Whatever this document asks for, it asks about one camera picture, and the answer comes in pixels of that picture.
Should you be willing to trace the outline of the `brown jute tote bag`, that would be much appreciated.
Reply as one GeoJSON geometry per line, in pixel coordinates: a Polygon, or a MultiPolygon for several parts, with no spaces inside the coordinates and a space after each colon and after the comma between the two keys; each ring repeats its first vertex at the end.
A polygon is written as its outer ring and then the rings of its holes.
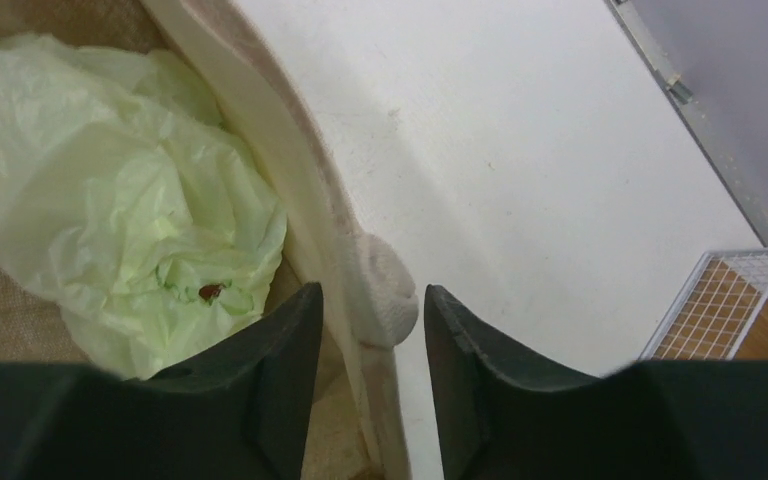
{"type": "Polygon", "coordinates": [[[410,478],[394,349],[420,313],[414,281],[361,227],[331,149],[243,10],[230,1],[0,1],[0,37],[27,32],[143,53],[169,47],[204,78],[288,211],[271,302],[307,281],[323,287],[304,476],[410,478]]]}

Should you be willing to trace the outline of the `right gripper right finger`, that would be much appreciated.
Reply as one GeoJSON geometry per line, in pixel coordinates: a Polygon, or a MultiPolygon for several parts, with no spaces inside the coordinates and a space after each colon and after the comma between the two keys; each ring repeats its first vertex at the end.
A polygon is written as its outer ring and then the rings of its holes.
{"type": "Polygon", "coordinates": [[[426,289],[448,479],[768,479],[768,361],[643,361],[593,377],[426,289]]]}

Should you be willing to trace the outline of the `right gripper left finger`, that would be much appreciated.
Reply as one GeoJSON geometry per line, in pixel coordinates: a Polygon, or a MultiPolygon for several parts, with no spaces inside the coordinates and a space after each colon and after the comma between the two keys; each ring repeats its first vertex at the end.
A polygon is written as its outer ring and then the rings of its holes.
{"type": "Polygon", "coordinates": [[[297,479],[322,330],[308,283],[147,380],[0,363],[0,479],[297,479]]]}

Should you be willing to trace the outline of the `green plastic grocery bag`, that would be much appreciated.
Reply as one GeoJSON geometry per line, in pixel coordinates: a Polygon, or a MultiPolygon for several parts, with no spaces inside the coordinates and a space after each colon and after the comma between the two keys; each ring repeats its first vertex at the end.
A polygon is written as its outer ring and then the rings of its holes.
{"type": "Polygon", "coordinates": [[[286,232],[175,54],[0,39],[0,268],[91,362],[146,379],[252,325],[286,232]]]}

